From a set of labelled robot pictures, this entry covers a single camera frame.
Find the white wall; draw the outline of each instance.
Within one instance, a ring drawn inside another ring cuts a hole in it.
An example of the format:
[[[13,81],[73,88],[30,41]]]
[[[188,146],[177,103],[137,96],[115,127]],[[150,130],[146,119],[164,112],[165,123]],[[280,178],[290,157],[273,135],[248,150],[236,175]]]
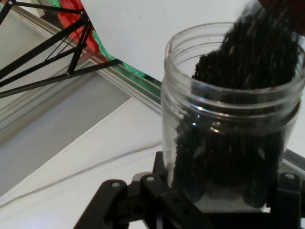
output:
[[[1,25],[0,68],[44,40],[23,22],[8,15]],[[42,62],[54,48],[37,56],[21,69]],[[67,66],[70,58],[27,75],[0,91],[50,77]],[[97,73],[58,83],[56,87],[61,89],[49,99],[47,93],[50,94],[51,90],[45,90],[43,95],[37,96],[32,102],[35,106],[22,100],[31,92],[0,99],[0,119],[5,117],[5,120],[0,120],[0,196],[130,98]],[[22,106],[17,109],[19,101],[25,107],[31,106],[31,109],[27,112],[23,111],[25,108]],[[7,117],[6,113],[10,110],[15,113]],[[8,122],[12,116],[16,116],[14,122]]]

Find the black granular material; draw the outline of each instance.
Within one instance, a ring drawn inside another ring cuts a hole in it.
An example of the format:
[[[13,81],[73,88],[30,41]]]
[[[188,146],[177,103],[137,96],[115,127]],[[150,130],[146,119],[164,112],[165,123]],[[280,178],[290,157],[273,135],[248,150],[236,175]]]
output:
[[[231,89],[275,87],[292,81],[298,55],[298,37],[292,28],[254,5],[245,9],[218,50],[201,56],[193,78]],[[247,205],[261,208],[276,179],[285,130],[264,135],[216,133],[210,130],[217,123],[215,118],[192,125],[195,116],[190,111],[177,127],[172,186],[194,202],[204,195],[227,200],[241,197]]]

